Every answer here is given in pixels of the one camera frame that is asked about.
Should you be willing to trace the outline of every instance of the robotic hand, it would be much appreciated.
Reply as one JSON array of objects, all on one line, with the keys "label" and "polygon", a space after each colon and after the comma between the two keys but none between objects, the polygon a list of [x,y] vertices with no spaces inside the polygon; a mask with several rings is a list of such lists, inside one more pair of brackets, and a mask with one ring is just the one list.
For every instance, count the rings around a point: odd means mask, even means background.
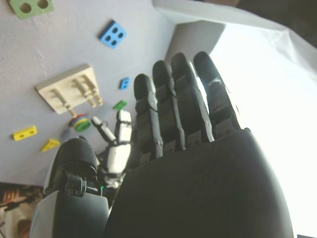
[{"label": "robotic hand", "polygon": [[[179,53],[171,67],[158,61],[153,78],[136,77],[141,166],[124,177],[110,216],[93,149],[71,139],[50,167],[31,238],[293,237],[281,187],[241,128],[215,65],[205,52],[193,63]],[[131,117],[118,113],[115,135],[98,118],[93,124],[109,144],[105,182],[117,187],[131,151]]]}]

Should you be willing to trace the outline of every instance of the yellow ring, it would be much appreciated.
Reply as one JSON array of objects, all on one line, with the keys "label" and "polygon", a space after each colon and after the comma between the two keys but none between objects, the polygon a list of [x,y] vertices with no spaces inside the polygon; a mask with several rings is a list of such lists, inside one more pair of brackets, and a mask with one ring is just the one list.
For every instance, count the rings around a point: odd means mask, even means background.
[{"label": "yellow ring", "polygon": [[75,127],[78,126],[80,123],[83,123],[83,122],[85,122],[85,121],[88,121],[88,119],[87,119],[87,118],[82,118],[82,119],[78,120],[78,121],[73,125],[73,127],[75,128]]}]

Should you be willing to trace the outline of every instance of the small blue block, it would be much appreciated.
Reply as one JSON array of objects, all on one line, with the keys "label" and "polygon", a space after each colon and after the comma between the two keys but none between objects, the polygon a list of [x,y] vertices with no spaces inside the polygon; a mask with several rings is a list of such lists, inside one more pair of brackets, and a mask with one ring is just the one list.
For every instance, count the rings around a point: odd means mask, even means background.
[{"label": "small blue block", "polygon": [[107,28],[100,34],[99,39],[102,43],[114,49],[126,37],[125,30],[115,21],[112,21]]},{"label": "small blue block", "polygon": [[123,80],[121,80],[120,82],[120,89],[121,90],[124,90],[126,88],[129,87],[129,84],[130,84],[130,78],[124,78]]}]

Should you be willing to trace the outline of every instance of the stacked rings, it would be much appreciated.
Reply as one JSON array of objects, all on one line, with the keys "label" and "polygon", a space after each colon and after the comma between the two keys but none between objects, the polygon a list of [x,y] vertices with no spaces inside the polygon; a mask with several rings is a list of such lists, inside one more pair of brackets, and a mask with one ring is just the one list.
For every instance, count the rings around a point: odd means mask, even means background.
[{"label": "stacked rings", "polygon": [[90,121],[85,114],[80,114],[70,121],[70,126],[75,128],[75,131],[82,132],[90,127]]}]

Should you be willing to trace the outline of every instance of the green block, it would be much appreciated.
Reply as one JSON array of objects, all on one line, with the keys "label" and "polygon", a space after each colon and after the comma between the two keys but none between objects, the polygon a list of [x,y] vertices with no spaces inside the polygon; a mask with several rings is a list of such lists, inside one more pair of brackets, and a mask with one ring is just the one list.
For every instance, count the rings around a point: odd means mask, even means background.
[{"label": "green block", "polygon": [[10,5],[19,19],[49,13],[54,10],[52,0],[10,0]]},{"label": "green block", "polygon": [[122,108],[125,107],[125,105],[127,105],[127,102],[124,101],[124,100],[121,100],[120,102],[118,102],[114,107],[113,109],[117,110],[117,111],[120,111]]}]

